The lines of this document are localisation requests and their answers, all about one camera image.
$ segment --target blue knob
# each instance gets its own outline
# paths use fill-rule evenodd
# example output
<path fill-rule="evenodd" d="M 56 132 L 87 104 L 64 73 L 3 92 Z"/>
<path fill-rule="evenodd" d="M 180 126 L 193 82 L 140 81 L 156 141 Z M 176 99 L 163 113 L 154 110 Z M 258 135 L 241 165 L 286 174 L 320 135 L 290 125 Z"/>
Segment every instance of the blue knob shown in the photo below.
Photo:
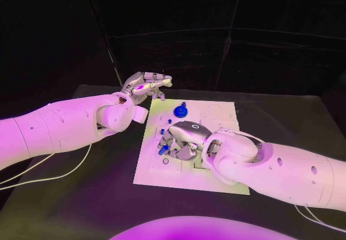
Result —
<path fill-rule="evenodd" d="M 167 150 L 169 150 L 169 145 L 163 145 L 159 151 L 159 155 L 162 156 Z"/>
<path fill-rule="evenodd" d="M 182 103 L 182 106 L 177 106 L 177 107 L 175 108 L 173 113 L 175 113 L 175 116 L 176 116 L 177 118 L 185 118 L 185 117 L 186 117 L 186 115 L 188 115 L 186 102 Z"/>

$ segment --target white board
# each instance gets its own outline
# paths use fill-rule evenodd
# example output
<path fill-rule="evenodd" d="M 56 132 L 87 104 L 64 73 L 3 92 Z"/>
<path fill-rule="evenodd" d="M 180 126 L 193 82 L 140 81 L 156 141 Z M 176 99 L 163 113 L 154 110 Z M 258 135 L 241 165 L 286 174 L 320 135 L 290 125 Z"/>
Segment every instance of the white board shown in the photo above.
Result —
<path fill-rule="evenodd" d="M 188 116 L 177 118 L 173 110 L 183 102 L 186 102 Z M 211 170 L 203 168 L 201 153 L 193 161 L 180 161 L 167 155 L 159 155 L 157 144 L 163 136 L 162 129 L 166 131 L 180 121 L 196 122 L 212 132 L 219 127 L 239 131 L 234 102 L 180 99 L 153 100 L 133 183 L 250 195 L 247 185 L 241 183 L 234 186 L 226 185 L 213 176 Z"/>

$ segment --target blue object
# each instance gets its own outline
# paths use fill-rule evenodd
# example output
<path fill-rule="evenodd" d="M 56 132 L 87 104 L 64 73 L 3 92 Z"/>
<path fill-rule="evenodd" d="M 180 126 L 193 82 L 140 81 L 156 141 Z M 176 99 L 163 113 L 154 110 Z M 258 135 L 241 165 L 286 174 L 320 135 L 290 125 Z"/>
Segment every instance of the blue object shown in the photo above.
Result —
<path fill-rule="evenodd" d="M 169 150 L 169 145 L 163 145 L 159 151 L 159 155 L 162 156 L 167 150 Z"/>
<path fill-rule="evenodd" d="M 177 118 L 185 118 L 186 117 L 186 115 L 188 115 L 188 108 L 186 108 L 186 102 L 185 101 L 182 102 L 182 106 L 177 106 L 175 108 L 173 113 L 175 113 L 175 116 Z"/>

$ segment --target table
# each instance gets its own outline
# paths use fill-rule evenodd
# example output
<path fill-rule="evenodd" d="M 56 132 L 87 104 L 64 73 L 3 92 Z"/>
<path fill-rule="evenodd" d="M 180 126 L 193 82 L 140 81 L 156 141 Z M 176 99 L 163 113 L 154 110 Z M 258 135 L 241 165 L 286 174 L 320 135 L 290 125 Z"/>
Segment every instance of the table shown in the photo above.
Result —
<path fill-rule="evenodd" d="M 74 97 L 117 91 L 120 87 L 81 85 Z M 167 99 L 235 102 L 241 131 L 346 160 L 346 140 L 319 97 L 163 91 Z M 141 106 L 149 109 L 150 103 L 147 99 Z M 133 122 L 124 132 L 97 142 L 84 164 L 65 178 L 16 187 L 0 212 L 2 240 L 105 240 L 136 225 L 173 216 L 232 219 L 301 240 L 346 237 L 306 220 L 293 205 L 252 190 L 248 196 L 133 184 L 144 129 L 146 124 Z M 69 172 L 87 150 L 53 155 L 20 181 Z M 30 164 L 42 159 L 36 157 Z M 312 210 L 326 223 L 346 229 L 345 212 Z"/>

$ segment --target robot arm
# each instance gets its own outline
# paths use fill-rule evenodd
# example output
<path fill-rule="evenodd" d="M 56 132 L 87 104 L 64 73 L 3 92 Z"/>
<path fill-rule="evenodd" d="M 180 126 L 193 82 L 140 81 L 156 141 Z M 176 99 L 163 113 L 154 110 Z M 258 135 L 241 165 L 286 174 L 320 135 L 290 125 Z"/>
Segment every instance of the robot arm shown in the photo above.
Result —
<path fill-rule="evenodd" d="M 23 116 L 0 120 L 0 170 L 35 156 L 68 152 L 123 132 L 131 121 L 144 123 L 149 110 L 137 106 L 147 95 L 164 94 L 172 77 L 137 72 L 121 92 L 48 104 Z"/>
<path fill-rule="evenodd" d="M 183 121 L 167 129 L 157 147 L 182 160 L 202 151 L 203 166 L 228 185 L 244 183 L 290 204 L 346 212 L 346 163 L 291 146 L 254 144 L 248 136 L 225 128 L 212 133 Z M 183 142 L 180 150 L 170 150 L 175 139 Z"/>

